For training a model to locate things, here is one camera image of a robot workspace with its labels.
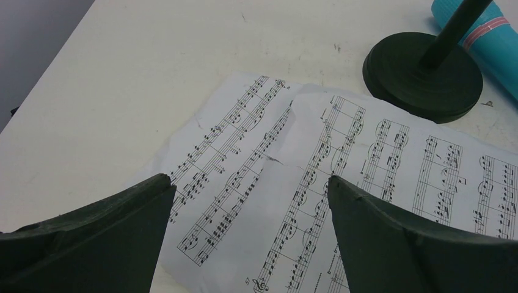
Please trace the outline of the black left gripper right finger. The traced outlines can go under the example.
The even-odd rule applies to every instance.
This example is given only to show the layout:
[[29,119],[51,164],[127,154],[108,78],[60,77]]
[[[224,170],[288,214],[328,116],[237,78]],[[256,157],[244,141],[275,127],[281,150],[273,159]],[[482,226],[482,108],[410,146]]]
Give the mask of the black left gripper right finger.
[[327,198],[351,292],[516,292],[517,242],[428,220],[334,175]]

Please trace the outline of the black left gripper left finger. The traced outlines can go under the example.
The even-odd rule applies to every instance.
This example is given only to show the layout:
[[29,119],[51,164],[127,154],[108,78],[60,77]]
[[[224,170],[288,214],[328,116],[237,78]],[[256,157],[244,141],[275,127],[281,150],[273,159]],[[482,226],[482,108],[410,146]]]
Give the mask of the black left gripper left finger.
[[2,292],[149,292],[175,198],[165,174],[1,234]]

